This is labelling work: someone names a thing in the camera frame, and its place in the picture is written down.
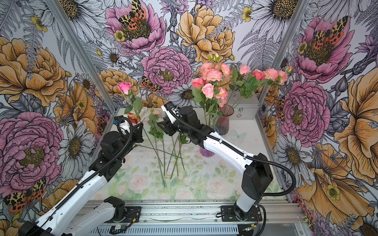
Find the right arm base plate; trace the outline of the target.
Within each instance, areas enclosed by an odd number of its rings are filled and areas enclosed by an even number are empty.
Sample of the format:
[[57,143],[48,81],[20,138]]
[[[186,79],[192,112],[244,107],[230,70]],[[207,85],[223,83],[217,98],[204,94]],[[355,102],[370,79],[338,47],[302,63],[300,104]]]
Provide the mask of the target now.
[[248,212],[244,212],[236,204],[221,206],[216,217],[221,218],[222,222],[262,221],[262,215],[257,206],[252,206]]

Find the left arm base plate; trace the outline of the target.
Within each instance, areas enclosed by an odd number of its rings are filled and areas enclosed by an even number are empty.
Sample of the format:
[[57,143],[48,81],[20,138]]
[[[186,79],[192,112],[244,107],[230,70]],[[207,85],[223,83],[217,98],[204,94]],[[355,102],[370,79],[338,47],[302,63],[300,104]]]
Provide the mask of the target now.
[[140,206],[127,205],[117,197],[108,197],[99,206],[104,223],[137,223],[141,216]]

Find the pink rose stem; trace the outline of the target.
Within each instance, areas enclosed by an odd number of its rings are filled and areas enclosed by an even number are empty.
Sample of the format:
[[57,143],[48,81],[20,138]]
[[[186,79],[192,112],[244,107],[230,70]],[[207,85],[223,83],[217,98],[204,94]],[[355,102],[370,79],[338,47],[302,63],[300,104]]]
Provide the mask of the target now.
[[214,101],[214,86],[211,83],[205,84],[202,87],[202,93],[205,96],[204,99],[204,111],[207,117],[207,125],[212,124],[212,116],[215,108]]
[[248,81],[251,83],[251,91],[252,91],[252,96],[253,93],[257,90],[258,87],[261,87],[263,83],[261,82],[263,77],[263,71],[260,71],[258,69],[251,71],[251,73],[248,76]]
[[236,108],[242,100],[250,98],[252,96],[251,83],[248,81],[248,76],[251,73],[251,69],[247,65],[241,65],[237,70],[232,68],[230,74],[230,82],[228,84],[227,91],[230,92],[228,96],[228,103],[235,95],[238,95],[236,101],[231,105],[232,108]]

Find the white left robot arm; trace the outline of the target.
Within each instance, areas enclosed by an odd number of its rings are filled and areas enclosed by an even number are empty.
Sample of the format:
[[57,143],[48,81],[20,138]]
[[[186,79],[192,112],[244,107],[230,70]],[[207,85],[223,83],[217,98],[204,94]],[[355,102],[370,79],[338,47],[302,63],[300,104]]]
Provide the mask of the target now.
[[132,224],[136,211],[129,210],[117,197],[106,198],[100,206],[74,220],[79,211],[104,187],[126,162],[127,155],[143,140],[143,124],[133,124],[128,117],[117,116],[115,131],[103,136],[96,160],[78,184],[36,222],[25,222],[20,236],[84,236],[103,223]]

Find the pink flower stem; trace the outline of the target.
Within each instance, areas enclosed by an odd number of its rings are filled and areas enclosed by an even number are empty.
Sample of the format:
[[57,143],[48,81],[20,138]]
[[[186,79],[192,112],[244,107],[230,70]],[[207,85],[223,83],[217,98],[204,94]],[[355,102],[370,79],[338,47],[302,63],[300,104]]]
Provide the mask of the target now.
[[223,111],[222,111],[222,109],[223,109],[223,107],[227,104],[227,96],[228,96],[228,93],[227,93],[227,91],[224,89],[224,88],[222,88],[222,87],[218,87],[217,89],[216,89],[216,91],[218,92],[217,94],[216,94],[216,98],[217,98],[217,100],[218,100],[218,107],[219,107],[219,111],[218,111],[218,114],[219,114],[219,118],[218,118],[218,120],[217,120],[217,122],[216,122],[216,127],[219,127],[219,122],[220,122],[220,120],[221,120],[221,116],[222,115],[220,115],[220,113],[224,113]]
[[289,66],[286,70],[275,70],[273,68],[269,68],[263,71],[261,82],[270,86],[282,86],[288,80],[288,77],[292,71],[292,66]]
[[213,60],[215,64],[214,69],[217,71],[216,73],[217,88],[222,87],[228,93],[230,90],[229,88],[230,73],[231,73],[230,67],[221,61],[221,57],[218,53],[214,54]]
[[[200,105],[200,107],[203,109],[203,111],[204,111],[205,96],[202,93],[202,87],[205,84],[208,84],[208,83],[209,82],[207,82],[203,78],[196,78],[192,82],[192,93],[193,93],[193,96],[194,96],[194,102],[198,103]],[[204,116],[205,116],[205,120],[206,120],[206,124],[207,124],[207,117],[205,115],[205,111],[204,111]]]
[[162,121],[161,112],[157,109],[148,108],[146,120],[146,123],[148,124],[147,137],[149,138],[149,143],[157,158],[157,166],[159,169],[162,185],[164,188],[166,188],[166,155],[163,130],[158,125],[160,121]]
[[206,80],[207,82],[211,83],[213,86],[214,86],[214,101],[215,101],[215,108],[214,108],[214,111],[213,111],[213,116],[212,116],[212,124],[211,125],[214,125],[215,123],[215,117],[216,117],[216,113],[217,113],[217,109],[218,109],[218,100],[216,98],[216,88],[217,88],[217,83],[216,83],[216,73],[217,71],[214,69],[214,62],[213,61],[210,61],[210,62],[207,62],[207,63],[204,63],[201,67],[201,78],[203,78],[204,80]]

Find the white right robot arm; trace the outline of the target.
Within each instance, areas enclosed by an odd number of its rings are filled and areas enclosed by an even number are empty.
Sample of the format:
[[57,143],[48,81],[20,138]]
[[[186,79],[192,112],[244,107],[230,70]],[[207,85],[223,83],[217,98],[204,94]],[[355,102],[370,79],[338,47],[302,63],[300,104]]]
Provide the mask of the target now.
[[202,124],[192,106],[179,108],[172,102],[161,107],[165,113],[158,126],[164,133],[186,135],[191,143],[213,152],[243,174],[241,195],[234,204],[234,215],[239,221],[246,221],[250,211],[262,200],[274,177],[268,158],[248,153],[225,140],[214,128]]

